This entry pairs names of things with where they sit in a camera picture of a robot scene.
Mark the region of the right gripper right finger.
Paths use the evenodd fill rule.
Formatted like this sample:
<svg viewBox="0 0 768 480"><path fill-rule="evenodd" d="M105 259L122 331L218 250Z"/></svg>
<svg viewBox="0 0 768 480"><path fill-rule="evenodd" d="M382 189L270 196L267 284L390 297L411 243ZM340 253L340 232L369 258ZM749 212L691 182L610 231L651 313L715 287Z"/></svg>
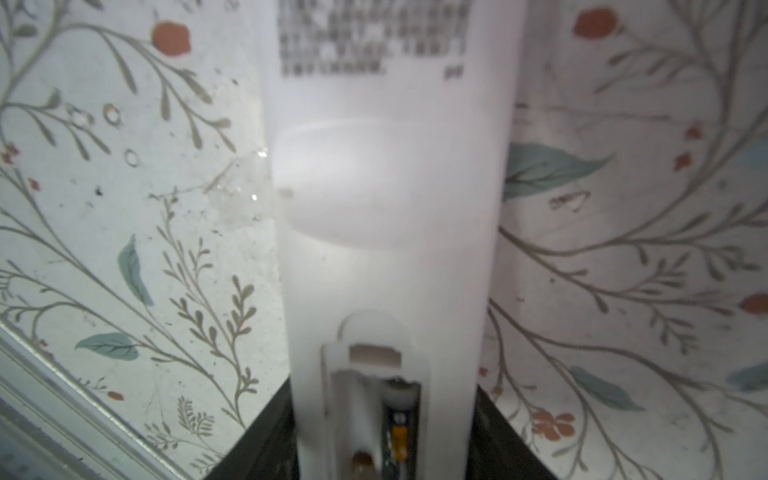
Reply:
<svg viewBox="0 0 768 480"><path fill-rule="evenodd" d="M477 387L468 447L467 480L556 480Z"/></svg>

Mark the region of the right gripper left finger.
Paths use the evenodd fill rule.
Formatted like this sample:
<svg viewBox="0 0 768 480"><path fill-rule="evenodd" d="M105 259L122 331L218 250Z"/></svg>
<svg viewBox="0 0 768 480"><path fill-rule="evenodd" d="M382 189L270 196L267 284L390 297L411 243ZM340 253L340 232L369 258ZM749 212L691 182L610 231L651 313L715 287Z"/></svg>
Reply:
<svg viewBox="0 0 768 480"><path fill-rule="evenodd" d="M296 434L291 382L286 379L235 446L204 479L296 479Z"/></svg>

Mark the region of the white remote control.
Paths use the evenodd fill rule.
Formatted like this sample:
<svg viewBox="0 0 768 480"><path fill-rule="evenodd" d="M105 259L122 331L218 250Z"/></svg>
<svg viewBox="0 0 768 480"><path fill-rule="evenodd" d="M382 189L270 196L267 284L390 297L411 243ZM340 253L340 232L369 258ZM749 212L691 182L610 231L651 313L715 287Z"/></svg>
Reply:
<svg viewBox="0 0 768 480"><path fill-rule="evenodd" d="M465 474L526 14L257 5L304 479L381 476L391 379L421 387L415 479Z"/></svg>

